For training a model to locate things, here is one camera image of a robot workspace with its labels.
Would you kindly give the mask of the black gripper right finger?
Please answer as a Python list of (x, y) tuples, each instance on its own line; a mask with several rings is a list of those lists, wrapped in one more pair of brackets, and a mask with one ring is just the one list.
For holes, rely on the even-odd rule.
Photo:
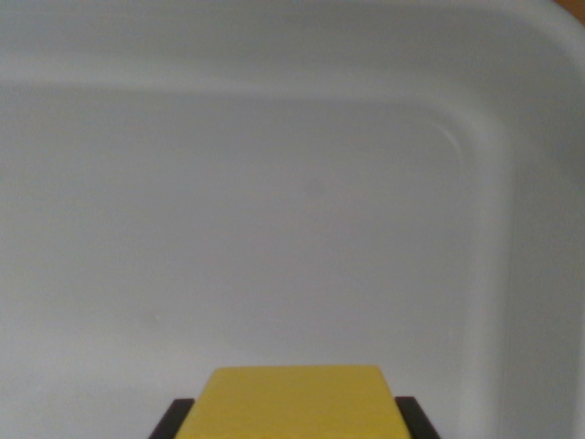
[(431, 420), (415, 397), (397, 396), (395, 402), (398, 405), (403, 421), (409, 429), (411, 438), (441, 439)]

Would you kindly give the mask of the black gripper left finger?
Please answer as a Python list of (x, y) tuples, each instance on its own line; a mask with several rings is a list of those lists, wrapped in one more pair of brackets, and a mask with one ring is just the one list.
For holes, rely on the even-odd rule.
[(195, 402), (195, 399), (190, 398), (173, 400), (150, 433), (149, 439), (175, 439)]

